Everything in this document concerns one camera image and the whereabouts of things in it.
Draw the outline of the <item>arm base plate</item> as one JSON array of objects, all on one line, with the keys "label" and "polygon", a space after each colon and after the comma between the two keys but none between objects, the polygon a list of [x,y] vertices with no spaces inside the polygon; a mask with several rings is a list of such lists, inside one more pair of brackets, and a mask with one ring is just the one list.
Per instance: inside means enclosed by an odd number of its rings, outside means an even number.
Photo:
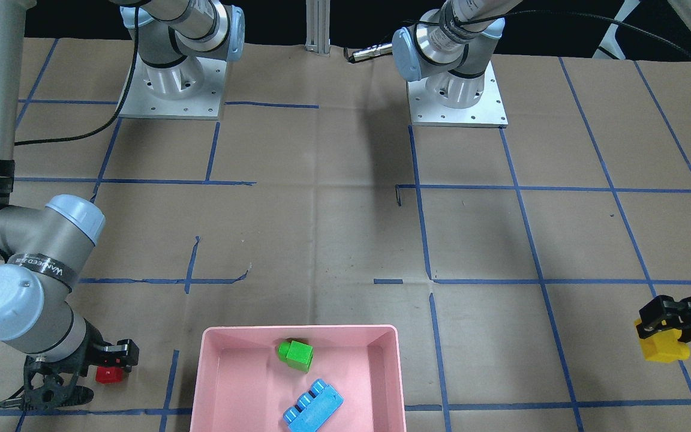
[{"label": "arm base plate", "polygon": [[187,56],[179,65],[154,68],[137,57],[119,116],[218,121],[229,66],[223,60]]},{"label": "arm base plate", "polygon": [[492,63],[481,76],[450,72],[407,83],[411,124],[424,127],[505,128],[509,120]]}]

